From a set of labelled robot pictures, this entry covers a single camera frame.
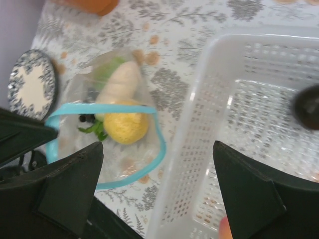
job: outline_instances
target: purple wall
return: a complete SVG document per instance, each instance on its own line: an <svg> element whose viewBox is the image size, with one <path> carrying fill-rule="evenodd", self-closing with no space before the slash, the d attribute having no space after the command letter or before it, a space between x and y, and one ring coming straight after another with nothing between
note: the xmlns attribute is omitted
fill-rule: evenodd
<svg viewBox="0 0 319 239"><path fill-rule="evenodd" d="M45 0L0 0L0 107L16 60L30 49Z"/></svg>

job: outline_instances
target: white plastic basket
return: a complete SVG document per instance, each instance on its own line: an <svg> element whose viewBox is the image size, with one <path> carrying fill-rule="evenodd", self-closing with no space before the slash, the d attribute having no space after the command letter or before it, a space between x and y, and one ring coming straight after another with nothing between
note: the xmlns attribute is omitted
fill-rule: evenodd
<svg viewBox="0 0 319 239"><path fill-rule="evenodd" d="M147 239L218 239L226 216L214 169L220 140L284 172L315 181L319 133L291 116L296 93L319 83L319 32L263 27L208 41L168 154Z"/></svg>

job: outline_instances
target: plastic bag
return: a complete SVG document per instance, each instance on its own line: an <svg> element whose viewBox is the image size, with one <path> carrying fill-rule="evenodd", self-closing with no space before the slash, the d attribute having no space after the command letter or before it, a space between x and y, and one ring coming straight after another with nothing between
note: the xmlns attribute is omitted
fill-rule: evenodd
<svg viewBox="0 0 319 239"><path fill-rule="evenodd" d="M49 163L102 141L98 190L139 180L166 152L155 105L129 49L100 55L82 69L45 124L60 132L46 145Z"/></svg>

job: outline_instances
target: plate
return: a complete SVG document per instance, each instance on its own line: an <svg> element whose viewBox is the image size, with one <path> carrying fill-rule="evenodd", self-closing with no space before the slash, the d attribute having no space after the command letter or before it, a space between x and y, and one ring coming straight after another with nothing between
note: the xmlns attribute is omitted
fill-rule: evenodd
<svg viewBox="0 0 319 239"><path fill-rule="evenodd" d="M40 50L29 50L18 59L10 75L10 111L43 120L54 106L57 88L50 58Z"/></svg>

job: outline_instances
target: dark round object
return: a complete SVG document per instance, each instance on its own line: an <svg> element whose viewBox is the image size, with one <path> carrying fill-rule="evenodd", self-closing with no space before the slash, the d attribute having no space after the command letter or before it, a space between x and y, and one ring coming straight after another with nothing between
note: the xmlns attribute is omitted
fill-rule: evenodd
<svg viewBox="0 0 319 239"><path fill-rule="evenodd" d="M86 122L88 122L88 123L94 123L95 116L94 115L85 115L85 119L86 119Z"/></svg>
<svg viewBox="0 0 319 239"><path fill-rule="evenodd" d="M38 150L33 150L31 155L31 160L28 165L29 171L33 171L45 165L47 165L45 155Z"/></svg>
<svg viewBox="0 0 319 239"><path fill-rule="evenodd" d="M82 123L86 122L86 116L85 115L80 115L79 120Z"/></svg>
<svg viewBox="0 0 319 239"><path fill-rule="evenodd" d="M319 130L319 85L309 87L295 97L292 113L303 127Z"/></svg>

